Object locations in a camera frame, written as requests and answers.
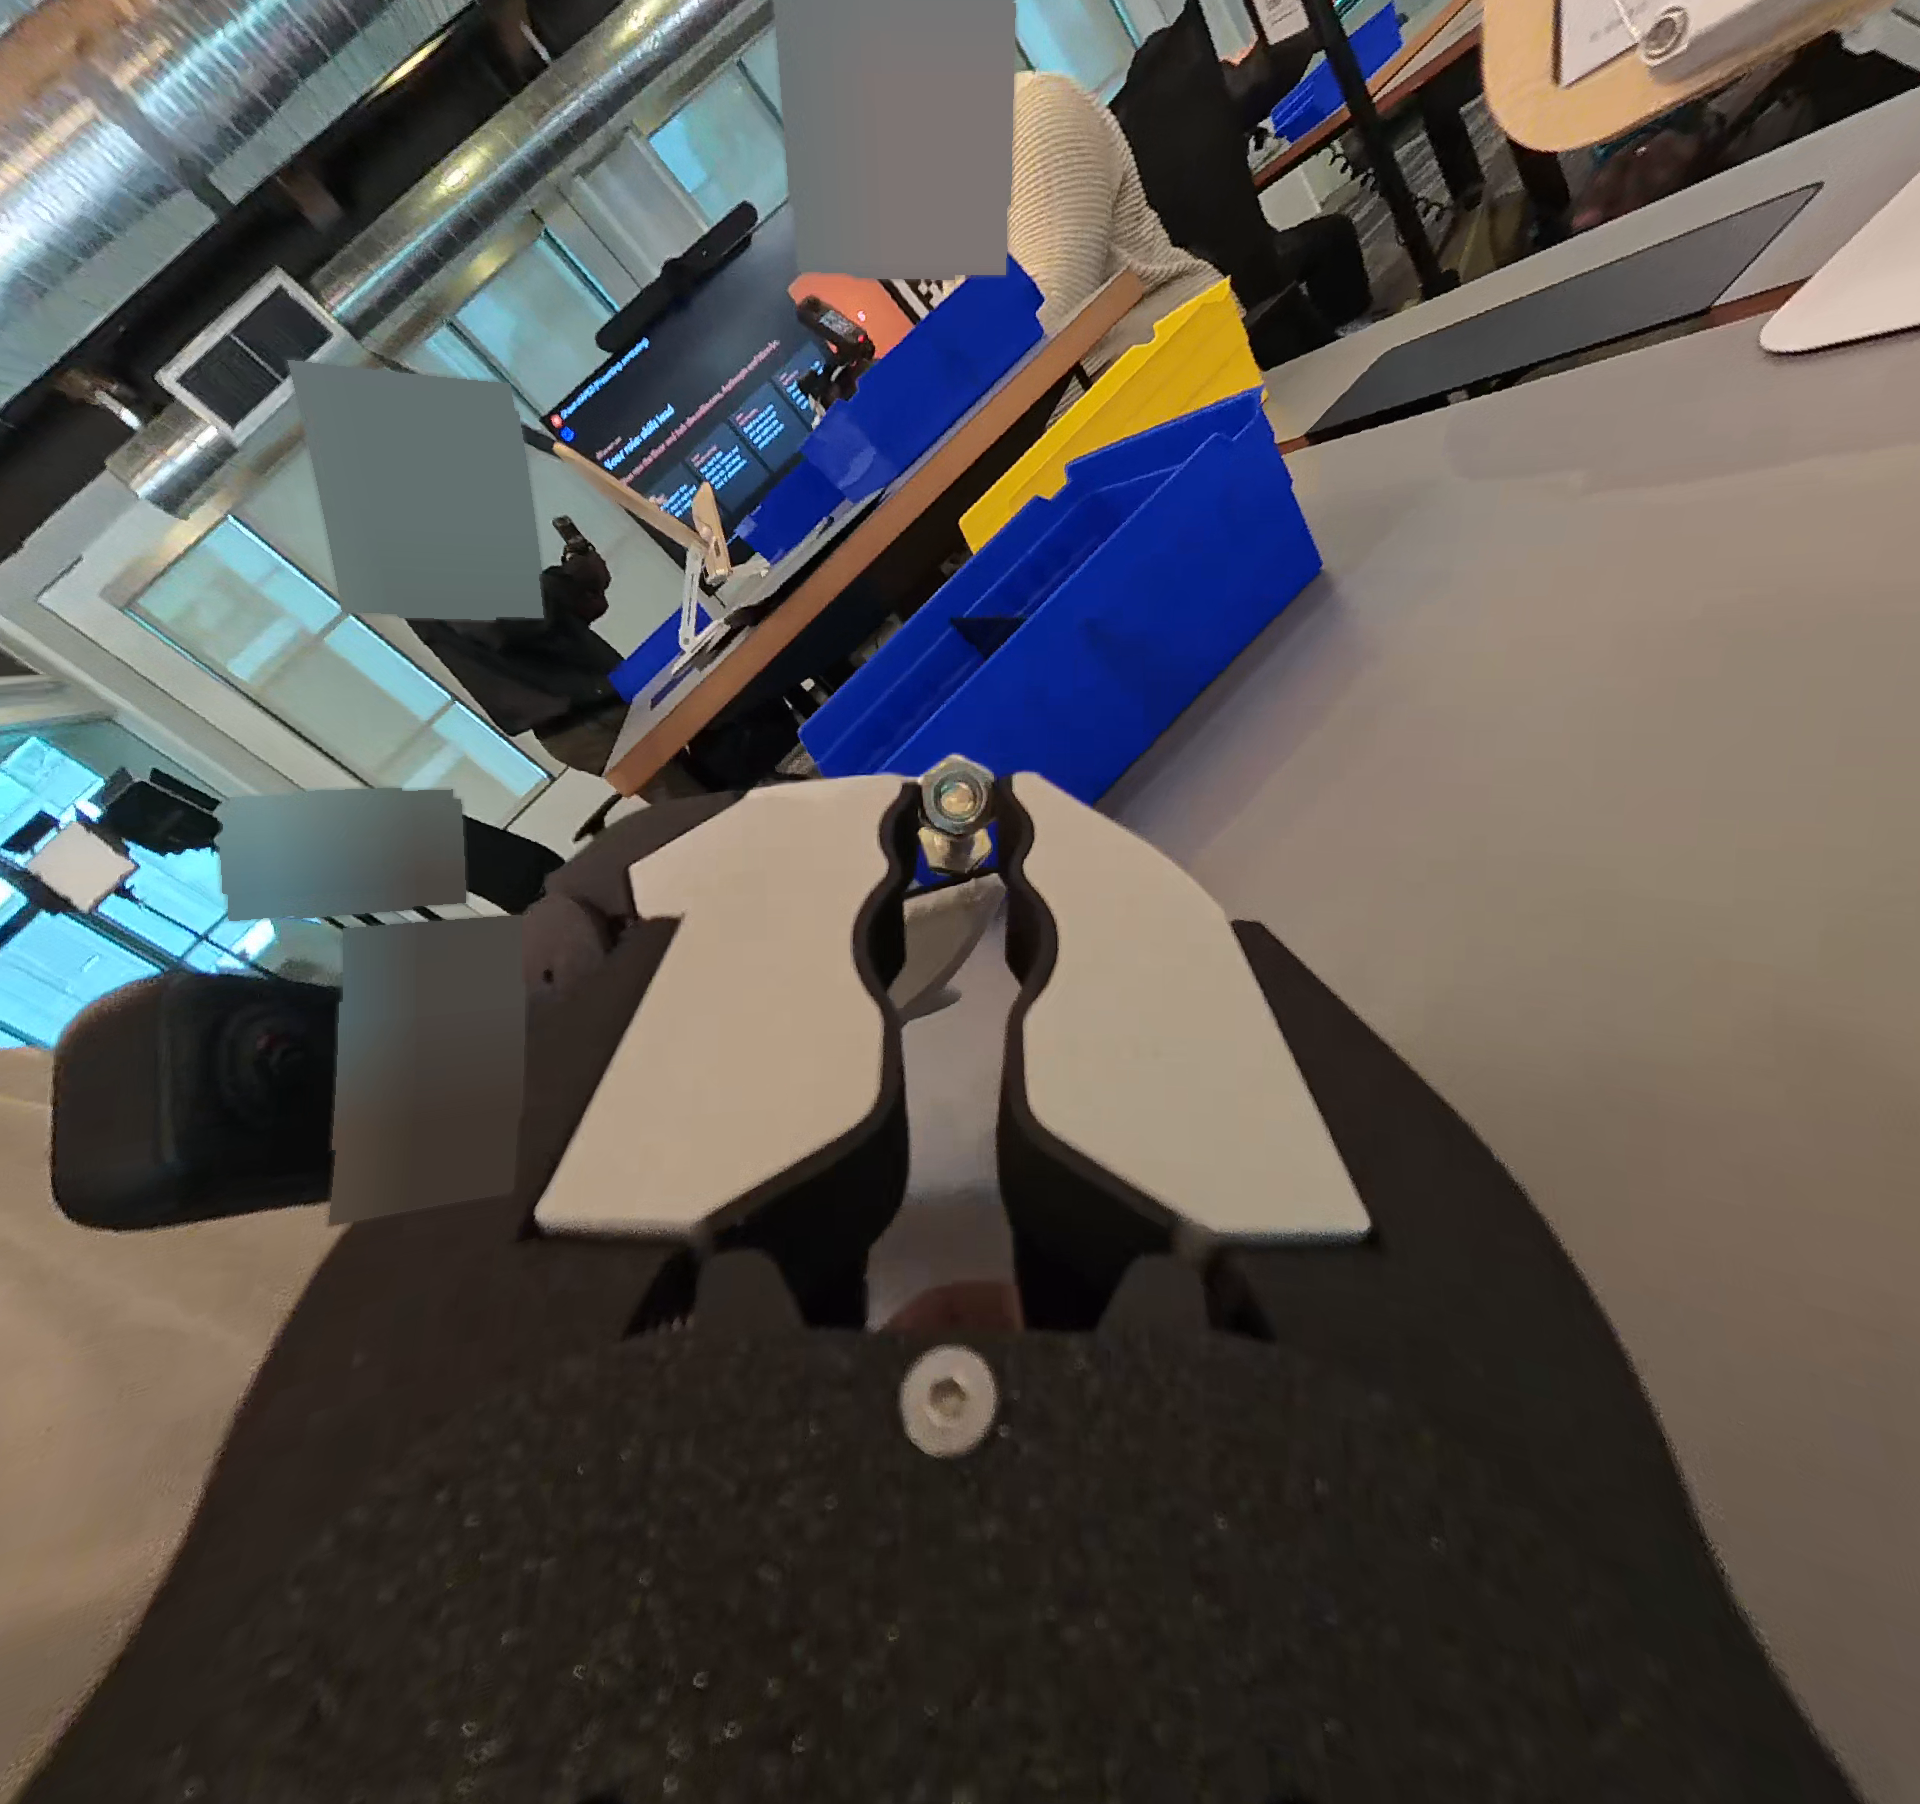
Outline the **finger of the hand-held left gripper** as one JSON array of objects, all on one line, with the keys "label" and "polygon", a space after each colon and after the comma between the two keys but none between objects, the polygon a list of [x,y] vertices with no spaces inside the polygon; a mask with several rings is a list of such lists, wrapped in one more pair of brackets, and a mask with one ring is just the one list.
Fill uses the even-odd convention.
[{"label": "finger of the hand-held left gripper", "polygon": [[756,921],[812,911],[852,923],[887,879],[883,840],[899,779],[819,779],[750,790],[631,867],[639,915]]},{"label": "finger of the hand-held left gripper", "polygon": [[899,972],[887,985],[902,1023],[951,1001],[951,982],[1002,911],[1002,879],[977,878],[917,890],[902,902]]}]

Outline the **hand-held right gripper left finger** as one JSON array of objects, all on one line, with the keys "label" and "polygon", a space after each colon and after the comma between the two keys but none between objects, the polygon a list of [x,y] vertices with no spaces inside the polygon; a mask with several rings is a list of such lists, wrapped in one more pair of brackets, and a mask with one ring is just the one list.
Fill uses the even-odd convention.
[{"label": "hand-held right gripper left finger", "polygon": [[[659,811],[680,814],[680,838],[743,797]],[[867,1329],[871,1255],[908,1177],[890,982],[919,813],[899,779],[891,871],[852,923],[639,915],[672,937],[559,1142],[535,1239],[646,1247],[693,1269],[761,1254],[806,1325]]]}]

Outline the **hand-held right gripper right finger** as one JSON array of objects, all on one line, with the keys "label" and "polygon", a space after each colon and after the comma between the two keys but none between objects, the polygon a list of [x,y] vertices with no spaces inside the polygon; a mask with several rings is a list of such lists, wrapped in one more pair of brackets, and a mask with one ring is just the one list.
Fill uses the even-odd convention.
[{"label": "hand-held right gripper right finger", "polygon": [[999,783],[1010,1010],[996,1116],[1022,1322],[1089,1332],[1139,1264],[1374,1239],[1245,936],[1035,773]]}]

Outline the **blue plastic bin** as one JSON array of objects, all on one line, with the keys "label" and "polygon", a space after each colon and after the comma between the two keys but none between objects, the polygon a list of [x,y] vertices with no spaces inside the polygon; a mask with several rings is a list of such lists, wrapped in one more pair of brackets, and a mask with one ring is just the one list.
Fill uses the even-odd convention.
[{"label": "blue plastic bin", "polygon": [[[1382,5],[1374,17],[1351,32],[1348,42],[1358,74],[1372,79],[1404,44],[1398,6],[1393,0]],[[1278,144],[1293,146],[1332,119],[1345,103],[1332,60],[1323,57],[1273,109],[1268,121],[1270,133]]]},{"label": "blue plastic bin", "polygon": [[1007,260],[973,277],[829,407],[801,461],[841,501],[893,485],[1043,344],[1043,294]]},{"label": "blue plastic bin", "polygon": [[1321,574],[1259,388],[1069,467],[801,727],[826,779],[959,757],[1097,803]]}]

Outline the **person's right hand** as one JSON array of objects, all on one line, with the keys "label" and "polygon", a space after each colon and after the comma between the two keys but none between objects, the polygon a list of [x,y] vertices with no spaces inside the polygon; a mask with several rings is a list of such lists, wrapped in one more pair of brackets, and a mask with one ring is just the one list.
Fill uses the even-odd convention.
[{"label": "person's right hand", "polygon": [[957,1280],[925,1288],[885,1326],[902,1336],[1006,1336],[1021,1335],[1021,1292],[1007,1280]]}]

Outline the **wooden office desk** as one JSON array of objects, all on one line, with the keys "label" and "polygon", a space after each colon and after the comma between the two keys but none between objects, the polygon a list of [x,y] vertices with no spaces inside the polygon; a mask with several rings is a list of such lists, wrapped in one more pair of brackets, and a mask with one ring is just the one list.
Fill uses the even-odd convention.
[{"label": "wooden office desk", "polygon": [[902,539],[937,511],[977,466],[1021,426],[1027,413],[1073,372],[1117,321],[1142,299],[1142,282],[1124,271],[1106,280],[1069,325],[1032,345],[927,452],[852,519],[823,529],[823,546],[773,569],[773,600],[753,605],[743,626],[728,626],[719,654],[678,675],[650,682],[629,707],[621,748],[604,782],[617,797],[645,791],[688,743],[710,727]]},{"label": "wooden office desk", "polygon": [[[1488,190],[1465,117],[1477,91],[1479,30],[1482,0],[1442,0],[1368,79],[1386,148],[1442,264],[1457,264],[1465,222]],[[1325,66],[1315,66],[1308,91],[1285,100],[1278,122],[1255,136],[1253,183],[1278,232],[1342,211],[1364,236],[1398,235],[1368,142]]]}]

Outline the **dark display screen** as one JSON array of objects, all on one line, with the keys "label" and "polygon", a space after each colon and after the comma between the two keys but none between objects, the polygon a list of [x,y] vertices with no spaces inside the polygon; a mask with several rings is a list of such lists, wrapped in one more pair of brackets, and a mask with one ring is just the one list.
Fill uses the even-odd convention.
[{"label": "dark display screen", "polygon": [[565,393],[543,426],[680,519],[706,485],[734,530],[801,460],[819,418],[801,382],[823,361],[801,330],[709,341],[657,329]]}]

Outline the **yellow plastic bin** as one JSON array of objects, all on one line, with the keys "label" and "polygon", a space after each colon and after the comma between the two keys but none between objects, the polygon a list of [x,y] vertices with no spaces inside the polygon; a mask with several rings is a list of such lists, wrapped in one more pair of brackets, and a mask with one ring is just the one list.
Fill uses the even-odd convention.
[{"label": "yellow plastic bin", "polygon": [[957,529],[968,550],[977,556],[1027,504],[1058,495],[1080,457],[1261,385],[1230,282],[1199,292],[1097,377],[965,511]]}]

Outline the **black speaker bar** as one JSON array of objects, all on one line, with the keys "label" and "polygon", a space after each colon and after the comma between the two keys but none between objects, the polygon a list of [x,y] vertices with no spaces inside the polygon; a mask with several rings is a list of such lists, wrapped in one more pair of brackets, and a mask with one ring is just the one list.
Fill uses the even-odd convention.
[{"label": "black speaker bar", "polygon": [[670,257],[659,277],[649,280],[629,304],[624,304],[594,333],[596,350],[612,355],[639,344],[664,317],[686,306],[713,277],[746,251],[759,226],[761,215],[753,202],[741,202],[728,211],[686,251]]}]

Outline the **white ceiling vent box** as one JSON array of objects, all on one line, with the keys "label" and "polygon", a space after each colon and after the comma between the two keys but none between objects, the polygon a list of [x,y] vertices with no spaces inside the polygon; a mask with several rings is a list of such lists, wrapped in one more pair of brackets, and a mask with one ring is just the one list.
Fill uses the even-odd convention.
[{"label": "white ceiling vent box", "polygon": [[309,288],[270,269],[159,366],[155,382],[226,443],[243,444],[293,397],[296,366],[358,351]]}]

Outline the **black office chair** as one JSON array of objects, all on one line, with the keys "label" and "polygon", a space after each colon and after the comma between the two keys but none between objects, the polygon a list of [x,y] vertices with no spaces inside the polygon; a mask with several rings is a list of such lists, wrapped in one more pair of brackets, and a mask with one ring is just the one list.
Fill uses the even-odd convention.
[{"label": "black office chair", "polygon": [[1139,44],[1110,106],[1162,226],[1230,280],[1253,358],[1272,367],[1368,319],[1374,286],[1345,215],[1278,228],[1253,183],[1253,129],[1303,79],[1315,38],[1305,32],[1223,60],[1199,3],[1187,0]]}]

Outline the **silver ventilation duct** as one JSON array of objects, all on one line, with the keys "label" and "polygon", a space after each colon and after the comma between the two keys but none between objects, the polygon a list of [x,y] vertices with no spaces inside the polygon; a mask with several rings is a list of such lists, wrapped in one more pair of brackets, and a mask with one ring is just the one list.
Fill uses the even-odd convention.
[{"label": "silver ventilation duct", "polygon": [[5,109],[5,334],[77,295],[173,200],[259,183],[477,0],[159,0],[42,94]]},{"label": "silver ventilation duct", "polygon": [[356,334],[411,314],[520,232],[636,114],[664,117],[771,25],[762,0],[703,33],[590,38],[323,264],[309,292]]}]

